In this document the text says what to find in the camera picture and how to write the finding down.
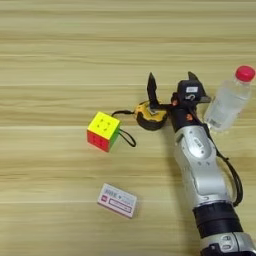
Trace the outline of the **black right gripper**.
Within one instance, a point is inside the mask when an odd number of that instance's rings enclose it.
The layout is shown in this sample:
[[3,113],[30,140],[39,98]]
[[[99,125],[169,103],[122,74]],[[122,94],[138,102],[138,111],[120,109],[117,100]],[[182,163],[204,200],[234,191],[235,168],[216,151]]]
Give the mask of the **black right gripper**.
[[[188,78],[189,80],[199,81],[198,77],[190,71],[188,71]],[[171,124],[175,132],[188,126],[204,127],[204,124],[197,116],[196,110],[198,104],[210,102],[208,96],[203,96],[199,100],[187,100],[181,99],[180,97],[172,97],[169,104],[162,104],[158,102],[156,89],[157,85],[155,77],[150,73],[147,84],[150,108],[154,110],[165,110],[171,119]]]

